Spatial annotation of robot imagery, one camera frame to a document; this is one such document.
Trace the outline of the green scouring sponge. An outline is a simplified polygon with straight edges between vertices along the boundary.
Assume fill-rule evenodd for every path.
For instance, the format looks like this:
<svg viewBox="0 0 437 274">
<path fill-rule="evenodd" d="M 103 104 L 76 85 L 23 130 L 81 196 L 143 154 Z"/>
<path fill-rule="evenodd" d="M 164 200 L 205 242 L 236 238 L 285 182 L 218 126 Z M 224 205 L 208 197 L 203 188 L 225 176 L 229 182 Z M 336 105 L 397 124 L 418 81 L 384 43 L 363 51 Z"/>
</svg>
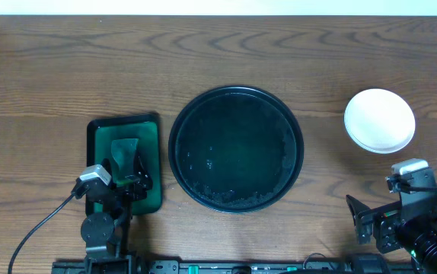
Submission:
<svg viewBox="0 0 437 274">
<path fill-rule="evenodd" d="M 137 180 L 135 162 L 138 143 L 138 139 L 116 139 L 111 143 L 111 155 L 117 165 L 114 181 L 119 186 Z"/>
</svg>

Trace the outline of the white plate with green smear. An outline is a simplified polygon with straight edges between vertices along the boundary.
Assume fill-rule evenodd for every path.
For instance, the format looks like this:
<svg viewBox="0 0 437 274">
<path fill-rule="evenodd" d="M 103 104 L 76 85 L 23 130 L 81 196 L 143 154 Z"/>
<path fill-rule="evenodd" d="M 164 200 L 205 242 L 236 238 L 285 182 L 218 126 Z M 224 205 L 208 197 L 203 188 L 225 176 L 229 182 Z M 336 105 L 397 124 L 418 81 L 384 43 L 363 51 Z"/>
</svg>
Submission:
<svg viewBox="0 0 437 274">
<path fill-rule="evenodd" d="M 416 132 L 409 104 L 392 91 L 371 88 L 356 94 L 343 115 L 348 136 L 361 148 L 391 154 L 405 148 Z"/>
</svg>

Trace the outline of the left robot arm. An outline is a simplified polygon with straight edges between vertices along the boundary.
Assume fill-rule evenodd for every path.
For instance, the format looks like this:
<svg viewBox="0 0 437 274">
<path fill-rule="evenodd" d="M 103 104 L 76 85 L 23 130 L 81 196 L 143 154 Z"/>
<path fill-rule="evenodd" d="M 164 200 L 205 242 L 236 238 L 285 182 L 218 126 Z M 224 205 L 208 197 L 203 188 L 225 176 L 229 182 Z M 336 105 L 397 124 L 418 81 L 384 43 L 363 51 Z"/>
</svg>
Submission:
<svg viewBox="0 0 437 274">
<path fill-rule="evenodd" d="M 138 154 L 130 157 L 129 183 L 117 186 L 108 159 L 86 167 L 76 179 L 71 194 L 102 205 L 81 224 L 86 243 L 86 273 L 147 273 L 143 259 L 128 249 L 132 204 L 147 197 L 153 181 Z"/>
</svg>

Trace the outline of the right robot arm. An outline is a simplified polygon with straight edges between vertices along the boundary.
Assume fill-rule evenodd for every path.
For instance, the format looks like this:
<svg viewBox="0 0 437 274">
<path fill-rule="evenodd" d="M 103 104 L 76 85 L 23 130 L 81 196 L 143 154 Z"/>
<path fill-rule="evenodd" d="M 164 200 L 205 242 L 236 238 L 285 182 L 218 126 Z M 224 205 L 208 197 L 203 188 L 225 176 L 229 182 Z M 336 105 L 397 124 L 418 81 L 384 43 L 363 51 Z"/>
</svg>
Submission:
<svg viewBox="0 0 437 274">
<path fill-rule="evenodd" d="M 398 201 L 370 208 L 346 196 L 358 243 L 374 239 L 382 254 L 404 249 L 421 270 L 437 273 L 437 183 L 432 169 L 395 171 L 386 181 Z"/>
</svg>

